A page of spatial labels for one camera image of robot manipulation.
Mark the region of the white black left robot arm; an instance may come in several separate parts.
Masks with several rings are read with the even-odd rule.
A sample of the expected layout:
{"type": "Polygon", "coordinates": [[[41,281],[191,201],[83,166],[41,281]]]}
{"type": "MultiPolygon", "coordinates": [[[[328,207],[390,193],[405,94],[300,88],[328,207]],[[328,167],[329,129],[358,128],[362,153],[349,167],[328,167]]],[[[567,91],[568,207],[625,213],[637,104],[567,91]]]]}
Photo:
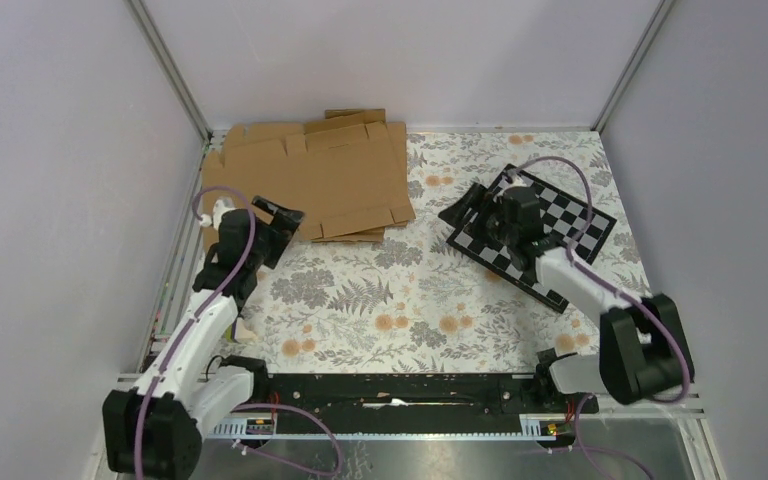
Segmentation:
{"type": "Polygon", "coordinates": [[[237,405],[256,411],[270,385],[257,375],[261,361],[232,360],[204,380],[211,348],[239,317],[257,286],[257,273],[273,269],[304,221],[299,210],[260,196],[238,208],[216,200],[203,225],[217,240],[207,249],[175,330],[151,365],[102,406],[108,467],[144,479],[187,479],[208,434],[237,405]]]}

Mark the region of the black white checkerboard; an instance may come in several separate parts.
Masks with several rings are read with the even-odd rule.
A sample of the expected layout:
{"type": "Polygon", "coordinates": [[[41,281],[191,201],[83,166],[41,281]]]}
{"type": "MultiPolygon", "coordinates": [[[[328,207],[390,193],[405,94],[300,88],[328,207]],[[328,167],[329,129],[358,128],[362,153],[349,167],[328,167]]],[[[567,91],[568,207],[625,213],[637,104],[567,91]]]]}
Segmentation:
{"type": "MultiPolygon", "coordinates": [[[[533,187],[540,202],[544,231],[569,241],[586,221],[586,202],[573,194],[531,174],[522,172],[520,177],[527,186],[533,187]]],[[[595,208],[592,223],[584,231],[575,247],[576,253],[591,264],[608,240],[617,220],[595,208]]],[[[477,239],[472,233],[476,212],[471,209],[459,223],[451,222],[454,231],[446,243],[466,257],[476,261],[489,271],[513,284],[548,308],[562,313],[569,302],[560,294],[528,278],[528,274],[515,268],[503,246],[491,245],[477,239]]]]}

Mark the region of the cardboard box sheet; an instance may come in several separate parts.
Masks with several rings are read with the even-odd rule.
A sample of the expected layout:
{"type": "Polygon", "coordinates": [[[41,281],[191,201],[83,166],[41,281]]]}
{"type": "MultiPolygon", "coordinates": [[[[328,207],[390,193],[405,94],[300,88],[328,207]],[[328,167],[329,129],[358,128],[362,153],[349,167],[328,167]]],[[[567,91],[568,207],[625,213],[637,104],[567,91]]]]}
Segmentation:
{"type": "Polygon", "coordinates": [[[203,208],[225,187],[304,212],[305,240],[337,241],[415,219],[406,127],[363,123],[312,131],[302,123],[237,124],[201,171],[203,208]]]}

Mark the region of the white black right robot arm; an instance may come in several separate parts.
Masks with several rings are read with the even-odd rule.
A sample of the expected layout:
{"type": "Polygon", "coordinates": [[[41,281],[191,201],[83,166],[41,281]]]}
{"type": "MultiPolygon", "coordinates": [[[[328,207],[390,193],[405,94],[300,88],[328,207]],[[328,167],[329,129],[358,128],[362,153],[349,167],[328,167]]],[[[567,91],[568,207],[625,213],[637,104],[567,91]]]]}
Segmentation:
{"type": "Polygon", "coordinates": [[[693,381],[680,341],[675,302],[664,294],[641,297],[602,278],[576,252],[574,240],[550,233],[537,193],[512,185],[495,193],[474,183],[439,213],[482,247],[505,251],[528,284],[558,293],[599,327],[599,350],[552,361],[533,386],[535,402],[557,412],[573,394],[606,394],[623,405],[641,400],[675,404],[693,381]]]}

